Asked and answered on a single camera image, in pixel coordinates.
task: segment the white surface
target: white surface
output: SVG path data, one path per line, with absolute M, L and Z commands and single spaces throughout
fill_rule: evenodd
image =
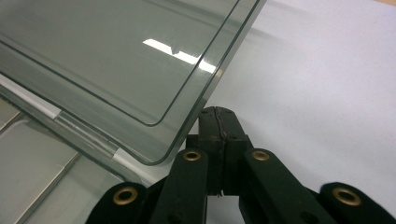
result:
M 395 22 L 375 1 L 268 0 L 206 106 L 233 110 L 305 186 L 348 183 L 396 217 Z M 209 201 L 208 223 L 241 223 Z

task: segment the black plastic part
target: black plastic part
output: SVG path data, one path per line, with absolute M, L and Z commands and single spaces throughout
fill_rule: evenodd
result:
M 205 108 L 199 116 L 198 124 L 197 148 L 204 150 L 210 160 L 207 192 L 208 195 L 220 195 L 224 138 L 219 128 L 216 108 Z
M 202 150 L 177 154 L 149 223 L 205 223 L 207 164 Z
M 148 189 L 134 183 L 113 187 L 87 223 L 202 224 L 206 195 L 223 190 L 239 195 L 247 224 L 396 224 L 380 205 L 348 185 L 328 184 L 320 194 L 306 189 L 273 153 L 253 148 L 229 109 L 206 108 L 199 117 L 199 134 L 189 135 L 186 146 L 190 149 L 177 154 L 168 177 Z M 114 194 L 125 187 L 136 189 L 138 197 L 115 204 Z
M 336 223 L 273 153 L 253 148 L 244 156 L 247 192 L 241 197 L 248 200 L 251 190 L 269 223 Z
M 115 194 L 124 188 L 133 188 L 137 192 L 136 198 L 127 204 L 119 205 L 114 202 Z M 124 182 L 109 189 L 99 203 L 93 208 L 87 219 L 87 224 L 137 224 L 144 223 L 140 220 L 141 213 L 145 210 L 144 202 L 147 190 L 140 184 Z
M 322 206 L 346 224 L 395 224 L 396 220 L 358 189 L 342 183 L 324 185 L 318 197 Z
M 245 151 L 252 148 L 235 113 L 229 109 L 217 107 L 219 126 L 225 135 L 223 158 L 222 190 L 224 195 L 239 195 L 241 173 L 239 163 Z

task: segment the transparent plastic lid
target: transparent plastic lid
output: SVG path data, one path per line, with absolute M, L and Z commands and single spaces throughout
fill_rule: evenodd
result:
M 182 143 L 256 5 L 2 1 L 0 71 L 62 109 L 58 117 L 159 163 Z

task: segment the brass insert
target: brass insert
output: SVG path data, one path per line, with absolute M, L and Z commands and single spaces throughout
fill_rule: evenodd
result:
M 196 151 L 187 151 L 183 154 L 183 157 L 186 161 L 198 161 L 201 159 L 201 154 Z
M 258 161 L 268 161 L 270 159 L 270 155 L 263 151 L 254 151 L 251 156 Z
M 113 202 L 117 205 L 125 205 L 133 202 L 137 198 L 137 190 L 132 187 L 119 189 L 113 197 Z
M 332 191 L 334 197 L 341 203 L 351 206 L 361 205 L 361 198 L 350 189 L 336 188 Z

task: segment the screw hole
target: screw hole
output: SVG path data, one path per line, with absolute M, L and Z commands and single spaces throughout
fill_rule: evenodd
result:
M 169 214 L 168 216 L 168 221 L 172 224 L 177 224 L 177 223 L 181 223 L 184 219 L 183 214 L 179 213 L 179 212 L 173 212 L 171 214 Z
M 350 189 L 336 188 L 332 191 L 332 194 L 341 203 L 351 206 L 361 205 L 361 198 L 359 197 L 359 195 L 357 195 Z
M 183 154 L 184 160 L 186 161 L 198 161 L 201 159 L 201 154 L 196 151 L 188 151 Z
M 251 156 L 258 161 L 268 161 L 270 159 L 270 155 L 263 151 L 254 151 Z
M 309 212 L 302 212 L 300 214 L 300 218 L 303 220 L 303 222 L 307 224 L 317 224 L 319 223 L 319 219 L 313 215 L 312 213 Z
M 137 198 L 137 190 L 132 187 L 119 189 L 113 196 L 113 202 L 117 205 L 125 205 Z

